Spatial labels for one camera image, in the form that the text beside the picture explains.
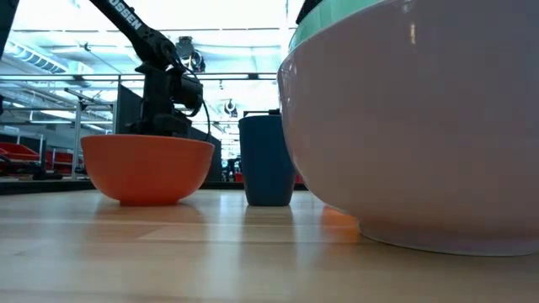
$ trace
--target ceiling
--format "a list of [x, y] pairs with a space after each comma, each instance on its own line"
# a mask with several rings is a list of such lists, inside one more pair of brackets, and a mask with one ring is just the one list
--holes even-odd
[[[195, 49], [205, 58], [207, 73], [277, 72], [303, 3], [303, 0], [125, 1], [144, 23], [173, 42], [180, 36], [192, 36]], [[49, 73], [17, 55], [20, 50], [61, 66], [66, 74], [128, 74], [140, 64], [130, 41], [89, 0], [20, 0], [8, 41], [0, 62], [0, 74], [4, 75]], [[117, 96], [114, 81], [89, 81], [84, 87], [54, 81], [26, 83], [73, 101], [77, 99], [63, 92], [63, 88], [106, 101], [115, 101]], [[230, 148], [230, 157], [239, 152], [235, 123], [243, 116], [242, 112], [279, 106], [275, 81], [225, 79], [203, 81], [203, 84], [211, 119], [221, 123], [220, 130], [212, 133], [223, 140], [224, 146], [230, 144], [225, 147]], [[141, 81], [125, 85], [141, 94]], [[0, 83], [0, 89], [15, 87]], [[231, 100], [237, 108], [237, 118], [224, 111], [225, 104]], [[194, 122], [195, 127], [205, 130], [204, 113], [194, 117]]]

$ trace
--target cable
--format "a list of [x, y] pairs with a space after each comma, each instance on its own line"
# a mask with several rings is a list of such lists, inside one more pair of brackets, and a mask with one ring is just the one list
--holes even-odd
[[[197, 81], [200, 81], [199, 78], [195, 75], [195, 73], [188, 67], [185, 68]], [[205, 105], [205, 100], [202, 99], [202, 105], [204, 105], [204, 111], [205, 111], [205, 117], [208, 121], [208, 132], [205, 134], [204, 141], [209, 142], [210, 136], [211, 136], [211, 122], [210, 122], [210, 112], [208, 111], [208, 107]]]

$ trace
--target wooden table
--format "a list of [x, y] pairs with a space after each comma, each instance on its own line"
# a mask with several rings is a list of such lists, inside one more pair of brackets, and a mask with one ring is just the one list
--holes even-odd
[[0, 302], [538, 302], [539, 255], [471, 258], [362, 237], [308, 192], [200, 191], [120, 208], [95, 191], [0, 197]]

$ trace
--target bowl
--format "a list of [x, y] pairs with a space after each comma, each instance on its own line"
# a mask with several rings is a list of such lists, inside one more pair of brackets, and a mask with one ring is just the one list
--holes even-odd
[[125, 206], [177, 204], [202, 185], [214, 151], [164, 136], [86, 136], [81, 144], [93, 185]]
[[539, 251], [536, 9], [384, 1], [294, 45], [278, 81], [306, 186], [381, 242]]

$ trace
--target orange bowl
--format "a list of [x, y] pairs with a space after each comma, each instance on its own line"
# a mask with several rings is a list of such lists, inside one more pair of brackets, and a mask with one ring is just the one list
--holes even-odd
[[193, 194], [210, 170], [214, 146], [163, 136], [86, 136], [81, 140], [96, 189], [121, 205], [174, 205]]

